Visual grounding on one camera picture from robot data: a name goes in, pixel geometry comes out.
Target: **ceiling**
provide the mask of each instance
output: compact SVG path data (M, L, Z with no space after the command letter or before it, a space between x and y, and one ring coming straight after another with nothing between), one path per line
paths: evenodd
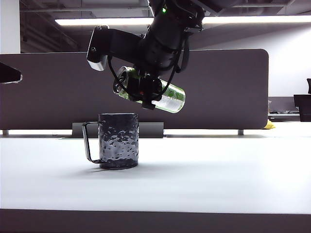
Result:
M311 0L240 0L220 16L311 15ZM151 17L147 0L20 0L22 52L86 51L93 30L89 26L61 27L55 19L102 17ZM300 24L208 25L196 35L194 47L204 47ZM147 25L116 26L119 30L144 34Z

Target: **black cable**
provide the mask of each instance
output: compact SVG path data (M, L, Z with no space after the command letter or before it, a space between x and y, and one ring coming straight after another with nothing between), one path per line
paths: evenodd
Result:
M173 70L172 70L172 72L171 72L170 78L169 78L169 80L167 81L167 84L166 84L165 88L160 92L160 94L158 94L157 96L155 96L155 97L152 98L151 100L155 100L155 99L157 99L158 97L162 96L162 95L167 91L167 89L169 88L169 85L171 84L171 81L173 80L173 77L174 77L174 74L175 74L176 70L179 69L179 68L178 68L178 61L179 61L179 57L180 57L180 54L181 54L183 42L184 42L184 40L182 39L182 40L180 41L180 44L179 44L179 50L178 50L178 54L177 54L177 57L176 57L175 64L174 64L174 66L173 66Z
M112 65L111 65L111 60L112 60L112 56L108 56L108 65L109 65L109 68L110 68L110 71L111 73L113 74L113 77L115 78L116 82L119 84L119 86L131 97L135 98L135 99L138 99L138 100L141 100L141 97L139 96L136 96L135 94L133 93L130 93L129 90L120 82L119 78L117 77Z

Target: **yellow object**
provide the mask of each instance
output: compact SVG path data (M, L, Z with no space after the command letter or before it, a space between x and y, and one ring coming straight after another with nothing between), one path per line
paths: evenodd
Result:
M275 128L274 124L270 120L268 120L267 125L263 129L264 130L270 130L270 129L274 129L274 128Z

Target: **white wall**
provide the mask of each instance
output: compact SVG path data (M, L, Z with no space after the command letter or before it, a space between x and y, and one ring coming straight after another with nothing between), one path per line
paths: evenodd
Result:
M269 96L308 93L311 25L210 45L205 49L265 49L269 53Z
M0 54L20 53L19 0L0 0Z

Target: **metal bracket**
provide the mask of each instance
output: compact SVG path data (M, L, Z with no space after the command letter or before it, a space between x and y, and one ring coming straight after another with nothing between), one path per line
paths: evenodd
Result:
M163 138L163 122L140 122L139 138ZM87 129L89 138L98 138L98 126L90 125ZM71 138L83 138L82 123L72 124Z

